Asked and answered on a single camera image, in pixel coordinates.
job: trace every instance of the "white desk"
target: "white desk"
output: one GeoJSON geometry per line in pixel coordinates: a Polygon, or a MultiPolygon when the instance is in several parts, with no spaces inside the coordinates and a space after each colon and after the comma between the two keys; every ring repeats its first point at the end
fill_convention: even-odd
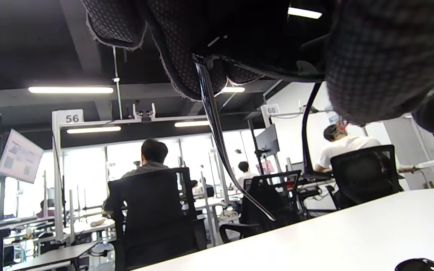
{"type": "MultiPolygon", "coordinates": [[[[84,222],[77,222],[75,223],[75,234],[86,234],[86,233],[94,233],[96,231],[105,230],[107,228],[113,228],[115,227],[115,221],[113,219],[107,219],[104,223],[101,225],[92,227],[90,223],[84,223],[84,222]]],[[[64,228],[63,232],[65,234],[70,234],[70,228],[64,228]]]]}
{"type": "Polygon", "coordinates": [[[401,192],[139,271],[392,271],[417,257],[434,260],[434,189],[401,192]]]}

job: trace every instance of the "monitor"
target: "monitor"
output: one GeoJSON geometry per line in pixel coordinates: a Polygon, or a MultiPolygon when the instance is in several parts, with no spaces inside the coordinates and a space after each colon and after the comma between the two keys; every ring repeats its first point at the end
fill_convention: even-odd
{"type": "MultiPolygon", "coordinates": [[[[265,161],[265,163],[262,162],[261,165],[262,165],[262,169],[264,170],[264,175],[268,175],[274,172],[274,167],[272,166],[272,163],[270,161],[265,161]]],[[[259,164],[255,165],[255,167],[257,168],[257,171],[260,172],[259,164]]]]}
{"type": "Polygon", "coordinates": [[[0,158],[0,175],[33,184],[43,149],[11,129],[0,158]]]}
{"type": "Polygon", "coordinates": [[[257,148],[261,151],[260,158],[269,157],[279,152],[279,143],[277,142],[276,125],[267,127],[257,137],[257,148]]]}

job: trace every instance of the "fluorescent light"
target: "fluorescent light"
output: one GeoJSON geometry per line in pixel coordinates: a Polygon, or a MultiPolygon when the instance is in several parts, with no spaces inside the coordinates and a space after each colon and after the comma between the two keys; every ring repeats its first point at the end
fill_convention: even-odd
{"type": "Polygon", "coordinates": [[[89,93],[113,93],[111,87],[29,87],[31,93],[66,93],[66,94],[89,94],[89,93]]]}
{"type": "Polygon", "coordinates": [[[84,132],[113,132],[122,130],[119,126],[69,129],[68,134],[83,134],[84,132]]]}
{"type": "Polygon", "coordinates": [[[312,19],[319,19],[321,17],[322,13],[310,11],[310,10],[302,10],[297,8],[289,8],[287,10],[287,14],[289,15],[295,15],[295,16],[301,16],[301,17],[308,17],[312,19]]]}
{"type": "Polygon", "coordinates": [[[208,120],[202,120],[200,122],[177,122],[175,127],[190,127],[190,126],[203,126],[210,125],[208,120]]]}
{"type": "Polygon", "coordinates": [[[232,92],[244,92],[246,89],[243,87],[225,87],[222,92],[232,93],[232,92]]]}

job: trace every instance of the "white shirt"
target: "white shirt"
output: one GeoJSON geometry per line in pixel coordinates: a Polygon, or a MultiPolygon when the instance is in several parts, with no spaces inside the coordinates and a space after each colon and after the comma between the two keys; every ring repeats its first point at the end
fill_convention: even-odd
{"type": "Polygon", "coordinates": [[[239,183],[239,185],[244,188],[244,180],[252,179],[255,176],[258,175],[250,171],[244,172],[244,174],[237,179],[237,183],[239,183]]]}
{"type": "Polygon", "coordinates": [[[372,137],[352,137],[350,135],[343,137],[342,139],[331,142],[331,145],[322,151],[319,165],[323,168],[329,168],[331,165],[331,158],[334,156],[372,146],[381,146],[381,143],[372,137]]]}

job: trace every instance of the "glass partition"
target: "glass partition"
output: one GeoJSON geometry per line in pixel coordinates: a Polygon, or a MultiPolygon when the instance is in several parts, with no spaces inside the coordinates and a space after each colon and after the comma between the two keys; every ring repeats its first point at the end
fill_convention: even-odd
{"type": "Polygon", "coordinates": [[[125,173],[136,169],[134,161],[140,161],[143,142],[110,145],[107,147],[108,179],[120,179],[125,173]]]}
{"type": "Polygon", "coordinates": [[[102,205],[107,199],[104,147],[65,151],[64,157],[66,208],[69,209],[70,189],[75,209],[102,205]]]}

